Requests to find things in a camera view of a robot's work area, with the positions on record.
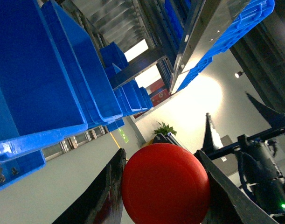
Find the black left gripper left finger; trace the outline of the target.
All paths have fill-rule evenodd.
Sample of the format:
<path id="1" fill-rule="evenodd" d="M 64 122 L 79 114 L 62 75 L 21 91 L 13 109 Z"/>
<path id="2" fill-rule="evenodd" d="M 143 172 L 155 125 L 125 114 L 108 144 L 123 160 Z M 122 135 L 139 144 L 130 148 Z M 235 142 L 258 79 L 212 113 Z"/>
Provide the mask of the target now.
<path id="1" fill-rule="evenodd" d="M 89 187 L 53 223 L 119 224 L 123 202 L 121 179 L 126 152 L 120 148 Z"/>

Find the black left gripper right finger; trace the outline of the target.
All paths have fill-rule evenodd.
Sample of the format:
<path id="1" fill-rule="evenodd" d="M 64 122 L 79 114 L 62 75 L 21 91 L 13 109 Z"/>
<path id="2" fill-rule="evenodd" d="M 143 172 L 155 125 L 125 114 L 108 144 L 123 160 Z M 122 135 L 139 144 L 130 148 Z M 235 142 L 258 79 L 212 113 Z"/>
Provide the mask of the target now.
<path id="1" fill-rule="evenodd" d="M 194 156 L 207 171 L 211 199 L 203 224 L 276 224 L 252 202 L 207 156 L 197 150 Z"/>

